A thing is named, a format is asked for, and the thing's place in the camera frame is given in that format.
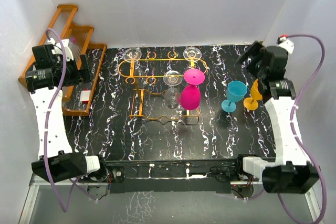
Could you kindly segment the pink plastic wine glass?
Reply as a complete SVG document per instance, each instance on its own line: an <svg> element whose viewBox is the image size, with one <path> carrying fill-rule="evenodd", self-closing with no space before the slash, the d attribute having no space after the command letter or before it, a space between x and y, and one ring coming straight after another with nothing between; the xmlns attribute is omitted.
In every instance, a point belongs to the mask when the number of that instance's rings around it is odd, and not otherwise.
<svg viewBox="0 0 336 224"><path fill-rule="evenodd" d="M201 102L199 85L205 80L204 73L196 68L188 69L183 75L188 84L181 93L180 104L186 110L195 110Z"/></svg>

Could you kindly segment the clear champagne flute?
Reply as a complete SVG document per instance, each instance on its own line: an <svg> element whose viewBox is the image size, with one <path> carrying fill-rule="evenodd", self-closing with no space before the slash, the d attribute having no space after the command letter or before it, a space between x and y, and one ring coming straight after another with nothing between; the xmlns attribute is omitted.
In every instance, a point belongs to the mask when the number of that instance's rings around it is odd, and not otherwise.
<svg viewBox="0 0 336 224"><path fill-rule="evenodd" d="M124 60L131 64L133 69L130 70L130 74L133 76L138 76L137 83L140 89L144 89L147 86L147 81L145 76L145 72L140 67L139 60L142 57L142 52L139 48L129 48L123 54Z"/></svg>

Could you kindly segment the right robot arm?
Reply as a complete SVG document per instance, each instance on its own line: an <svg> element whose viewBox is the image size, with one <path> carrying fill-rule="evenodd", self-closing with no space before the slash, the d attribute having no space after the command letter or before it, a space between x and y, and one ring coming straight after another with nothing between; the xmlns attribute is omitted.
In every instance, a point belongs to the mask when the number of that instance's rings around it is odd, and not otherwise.
<svg viewBox="0 0 336 224"><path fill-rule="evenodd" d="M244 107L252 111L258 101L264 103L271 121L276 157L274 162L268 162L256 155L240 154L234 174L240 180L254 176L268 193L304 194L320 178L316 166L297 142L299 130L292 129L298 125L294 114L296 92L292 81L284 77L292 51L290 41L267 47L255 41L237 60L243 64L251 59L246 69L256 80Z"/></svg>

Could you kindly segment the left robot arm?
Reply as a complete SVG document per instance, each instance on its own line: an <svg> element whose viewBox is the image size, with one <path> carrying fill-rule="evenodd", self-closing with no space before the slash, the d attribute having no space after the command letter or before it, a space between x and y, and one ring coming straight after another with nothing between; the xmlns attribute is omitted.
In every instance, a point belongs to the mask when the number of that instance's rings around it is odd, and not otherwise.
<svg viewBox="0 0 336 224"><path fill-rule="evenodd" d="M49 41L32 48L35 62L27 71L27 90L33 101L39 133L38 160L31 164L35 175L60 182L90 174L96 181L108 177L108 168L98 155L72 150L62 112L62 88L91 81L89 66L78 69L67 45Z"/></svg>

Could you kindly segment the clear large wine glass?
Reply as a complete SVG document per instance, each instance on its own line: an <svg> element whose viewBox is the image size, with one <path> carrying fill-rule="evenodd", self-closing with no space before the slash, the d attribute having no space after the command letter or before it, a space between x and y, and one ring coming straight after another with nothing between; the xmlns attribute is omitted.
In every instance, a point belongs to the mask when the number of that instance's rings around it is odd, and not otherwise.
<svg viewBox="0 0 336 224"><path fill-rule="evenodd" d="M195 63L201 59L202 53L196 47L188 47L183 51L183 57L189 62L189 68L195 68Z"/></svg>

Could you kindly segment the clear short wine glass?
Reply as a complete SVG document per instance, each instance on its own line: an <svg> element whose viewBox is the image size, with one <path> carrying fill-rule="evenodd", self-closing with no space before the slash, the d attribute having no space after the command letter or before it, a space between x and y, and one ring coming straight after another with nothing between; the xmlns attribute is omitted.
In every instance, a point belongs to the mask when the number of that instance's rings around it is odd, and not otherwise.
<svg viewBox="0 0 336 224"><path fill-rule="evenodd" d="M164 92L164 103L169 109L176 109L180 104L181 93L177 88L182 83L182 74L175 70L166 72L163 81L169 88Z"/></svg>

